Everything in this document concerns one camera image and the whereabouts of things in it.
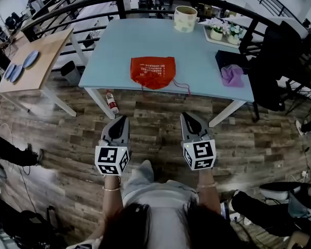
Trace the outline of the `black tablet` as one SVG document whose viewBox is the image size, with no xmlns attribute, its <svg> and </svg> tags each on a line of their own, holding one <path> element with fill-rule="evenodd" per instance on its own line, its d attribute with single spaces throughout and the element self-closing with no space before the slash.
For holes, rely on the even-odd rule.
<svg viewBox="0 0 311 249">
<path fill-rule="evenodd" d="M 229 205 L 227 200 L 220 201 L 220 209 L 221 209 L 221 216 L 227 221 L 230 222 L 230 215 L 229 215 Z"/>
</svg>

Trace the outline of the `purple cloth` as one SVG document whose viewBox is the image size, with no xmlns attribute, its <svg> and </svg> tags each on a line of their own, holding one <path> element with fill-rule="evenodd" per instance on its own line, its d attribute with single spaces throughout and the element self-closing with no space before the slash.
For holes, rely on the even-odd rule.
<svg viewBox="0 0 311 249">
<path fill-rule="evenodd" d="M 244 87 L 244 83 L 241 78 L 244 71 L 240 66 L 236 64 L 224 66 L 221 68 L 220 73 L 221 80 L 224 86 L 238 88 Z"/>
</svg>

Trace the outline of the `white table leg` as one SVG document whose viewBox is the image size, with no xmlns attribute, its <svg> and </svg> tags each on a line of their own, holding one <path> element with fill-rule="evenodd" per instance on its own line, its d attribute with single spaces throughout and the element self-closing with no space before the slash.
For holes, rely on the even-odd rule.
<svg viewBox="0 0 311 249">
<path fill-rule="evenodd" d="M 85 91 L 93 99 L 93 101 L 100 107 L 100 109 L 109 117 L 109 119 L 115 119 L 115 114 L 112 112 L 107 102 L 103 99 L 99 91 L 95 88 L 85 88 Z"/>
<path fill-rule="evenodd" d="M 239 100 L 233 100 L 223 111 L 221 111 L 217 116 L 215 116 L 209 123 L 208 126 L 210 128 L 215 127 L 220 122 L 222 122 L 224 119 L 229 117 L 231 114 L 233 114 L 235 111 L 237 111 L 240 107 L 242 107 L 246 102 L 245 101 L 239 101 Z"/>
</svg>

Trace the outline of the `white tray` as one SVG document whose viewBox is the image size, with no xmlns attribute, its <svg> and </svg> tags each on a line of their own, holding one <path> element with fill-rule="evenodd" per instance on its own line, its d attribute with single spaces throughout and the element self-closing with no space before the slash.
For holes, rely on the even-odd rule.
<svg viewBox="0 0 311 249">
<path fill-rule="evenodd" d="M 222 36 L 221 40 L 215 40 L 213 38 L 211 38 L 211 32 L 212 32 L 212 29 L 210 27 L 207 27 L 207 26 L 204 26 L 204 35 L 205 35 L 205 38 L 206 40 L 209 42 L 209 43 L 214 43 L 214 44 L 219 44 L 219 45 L 224 45 L 224 46 L 228 46 L 228 47 L 232 47 L 232 48 L 239 48 L 239 45 L 240 45 L 240 41 L 238 42 L 237 45 L 235 44 L 232 44 L 228 41 L 227 37 L 225 35 Z"/>
</svg>

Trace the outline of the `black box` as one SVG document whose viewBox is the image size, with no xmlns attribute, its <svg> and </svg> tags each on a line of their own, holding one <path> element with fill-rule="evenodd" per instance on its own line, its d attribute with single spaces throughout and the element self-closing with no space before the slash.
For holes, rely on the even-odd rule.
<svg viewBox="0 0 311 249">
<path fill-rule="evenodd" d="M 219 69 L 229 65 L 238 65 L 243 69 L 246 68 L 250 69 L 250 65 L 247 58 L 240 53 L 218 50 L 218 52 L 215 55 L 215 58 Z"/>
</svg>

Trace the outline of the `red drawstring bag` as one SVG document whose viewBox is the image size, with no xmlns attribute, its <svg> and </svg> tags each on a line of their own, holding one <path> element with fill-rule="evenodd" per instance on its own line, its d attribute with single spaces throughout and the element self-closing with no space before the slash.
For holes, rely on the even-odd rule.
<svg viewBox="0 0 311 249">
<path fill-rule="evenodd" d="M 178 88 L 186 89 L 191 94 L 188 84 L 175 80 L 176 63 L 174 57 L 135 57 L 131 58 L 130 78 L 141 88 L 159 90 L 173 83 Z"/>
</svg>

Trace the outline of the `person's right forearm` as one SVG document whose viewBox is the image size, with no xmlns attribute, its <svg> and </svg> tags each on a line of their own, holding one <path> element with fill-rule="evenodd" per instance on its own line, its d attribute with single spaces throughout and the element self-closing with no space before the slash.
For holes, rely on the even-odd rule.
<svg viewBox="0 0 311 249">
<path fill-rule="evenodd" d="M 220 200 L 216 186 L 212 169 L 199 170 L 199 181 L 197 184 L 199 203 L 219 214 Z"/>
</svg>

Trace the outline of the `black metal-legged desk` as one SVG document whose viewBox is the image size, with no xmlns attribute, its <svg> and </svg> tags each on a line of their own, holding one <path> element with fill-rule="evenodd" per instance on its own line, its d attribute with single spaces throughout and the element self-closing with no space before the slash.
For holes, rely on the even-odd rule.
<svg viewBox="0 0 311 249">
<path fill-rule="evenodd" d="M 289 109 L 286 111 L 286 115 L 299 108 L 304 102 L 311 100 L 311 81 L 308 86 L 303 84 L 295 86 L 294 83 L 295 81 L 291 79 L 286 81 L 287 96 L 284 98 L 284 100 L 292 101 Z"/>
</svg>

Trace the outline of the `dark grey trash bin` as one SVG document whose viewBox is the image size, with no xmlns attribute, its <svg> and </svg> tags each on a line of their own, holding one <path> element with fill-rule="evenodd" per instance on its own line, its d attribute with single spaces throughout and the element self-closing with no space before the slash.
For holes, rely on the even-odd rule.
<svg viewBox="0 0 311 249">
<path fill-rule="evenodd" d="M 79 70 L 75 66 L 75 63 L 73 61 L 67 62 L 65 65 L 63 65 L 60 69 L 61 75 L 71 84 L 74 86 L 79 85 L 79 82 L 81 80 L 81 75 L 79 73 Z"/>
</svg>

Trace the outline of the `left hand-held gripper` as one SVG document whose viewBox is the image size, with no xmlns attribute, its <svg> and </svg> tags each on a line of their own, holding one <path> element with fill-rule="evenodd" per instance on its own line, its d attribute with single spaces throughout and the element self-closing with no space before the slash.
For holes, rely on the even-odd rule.
<svg viewBox="0 0 311 249">
<path fill-rule="evenodd" d="M 126 115 L 113 119 L 103 128 L 101 140 L 95 147 L 95 166 L 102 175 L 123 174 L 130 160 L 129 137 L 130 121 Z"/>
</svg>

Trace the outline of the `person's left forearm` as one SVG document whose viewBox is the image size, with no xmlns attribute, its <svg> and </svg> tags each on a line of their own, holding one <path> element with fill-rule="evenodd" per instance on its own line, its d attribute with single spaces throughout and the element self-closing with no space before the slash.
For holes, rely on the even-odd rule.
<svg viewBox="0 0 311 249">
<path fill-rule="evenodd" d="M 103 190 L 103 214 L 106 219 L 110 219 L 123 209 L 120 177 L 106 175 Z"/>
</svg>

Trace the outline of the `black office chair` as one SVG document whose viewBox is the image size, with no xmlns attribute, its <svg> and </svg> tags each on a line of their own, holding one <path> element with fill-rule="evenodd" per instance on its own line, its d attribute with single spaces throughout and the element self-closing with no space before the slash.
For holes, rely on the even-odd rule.
<svg viewBox="0 0 311 249">
<path fill-rule="evenodd" d="M 249 61 L 248 77 L 254 96 L 253 122 L 260 120 L 259 106 L 274 112 L 285 110 L 285 93 L 278 81 L 290 72 L 301 46 L 299 33 L 286 21 L 277 27 L 266 28 L 259 54 Z"/>
</svg>

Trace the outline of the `person's light grey jeans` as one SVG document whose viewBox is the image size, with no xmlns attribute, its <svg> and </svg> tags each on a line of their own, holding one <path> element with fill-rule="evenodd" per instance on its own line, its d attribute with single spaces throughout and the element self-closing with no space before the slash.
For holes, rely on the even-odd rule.
<svg viewBox="0 0 311 249">
<path fill-rule="evenodd" d="M 122 191 L 124 206 L 138 203 L 149 205 L 152 208 L 181 208 L 190 200 L 199 200 L 195 189 L 173 180 L 156 183 L 149 160 L 145 160 L 132 170 Z"/>
</svg>

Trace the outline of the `blue plate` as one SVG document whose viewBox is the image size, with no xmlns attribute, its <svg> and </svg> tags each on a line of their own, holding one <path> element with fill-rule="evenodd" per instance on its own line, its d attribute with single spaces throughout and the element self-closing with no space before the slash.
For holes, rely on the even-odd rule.
<svg viewBox="0 0 311 249">
<path fill-rule="evenodd" d="M 14 63 L 11 63 L 4 73 L 4 78 L 9 79 L 15 68 L 16 65 Z"/>
<path fill-rule="evenodd" d="M 13 72 L 9 78 L 9 81 L 11 83 L 15 83 L 20 78 L 20 76 L 23 74 L 23 71 L 24 71 L 23 65 L 22 64 L 17 65 L 15 67 L 15 69 L 13 70 Z"/>
<path fill-rule="evenodd" d="M 40 52 L 38 50 L 33 50 L 30 52 L 23 62 L 23 68 L 31 67 L 37 61 L 39 55 Z"/>
</svg>

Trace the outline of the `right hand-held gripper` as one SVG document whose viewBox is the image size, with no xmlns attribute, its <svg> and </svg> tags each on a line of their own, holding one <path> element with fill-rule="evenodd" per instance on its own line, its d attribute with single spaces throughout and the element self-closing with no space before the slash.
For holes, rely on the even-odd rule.
<svg viewBox="0 0 311 249">
<path fill-rule="evenodd" d="M 192 171 L 211 169 L 216 160 L 215 140 L 208 134 L 208 124 L 189 112 L 180 115 L 182 154 Z"/>
</svg>

